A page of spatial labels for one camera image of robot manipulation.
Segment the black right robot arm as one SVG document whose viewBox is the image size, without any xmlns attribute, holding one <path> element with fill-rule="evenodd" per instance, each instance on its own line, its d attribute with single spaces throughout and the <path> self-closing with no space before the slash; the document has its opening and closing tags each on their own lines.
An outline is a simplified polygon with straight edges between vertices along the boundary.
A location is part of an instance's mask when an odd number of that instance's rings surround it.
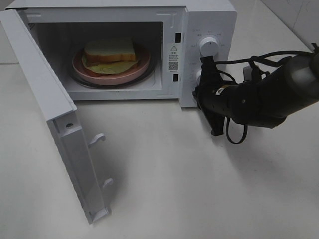
<svg viewBox="0 0 319 239">
<path fill-rule="evenodd" d="M 244 126 L 274 128 L 287 116 L 319 100 L 318 52 L 279 51 L 242 59 L 244 81 L 222 79 L 219 61 L 200 59 L 201 75 L 193 96 L 213 136 L 228 133 L 233 120 Z"/>
</svg>

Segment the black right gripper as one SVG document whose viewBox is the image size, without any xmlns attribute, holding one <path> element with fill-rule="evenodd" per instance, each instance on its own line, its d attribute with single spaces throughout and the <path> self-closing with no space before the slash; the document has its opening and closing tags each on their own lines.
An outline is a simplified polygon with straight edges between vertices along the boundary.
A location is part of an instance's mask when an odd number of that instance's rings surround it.
<svg viewBox="0 0 319 239">
<path fill-rule="evenodd" d="M 224 134 L 226 117 L 239 123 L 238 106 L 232 102 L 239 85 L 223 80 L 213 56 L 201 57 L 200 61 L 200 84 L 195 87 L 193 96 L 211 127 L 211 135 L 220 136 Z"/>
</svg>

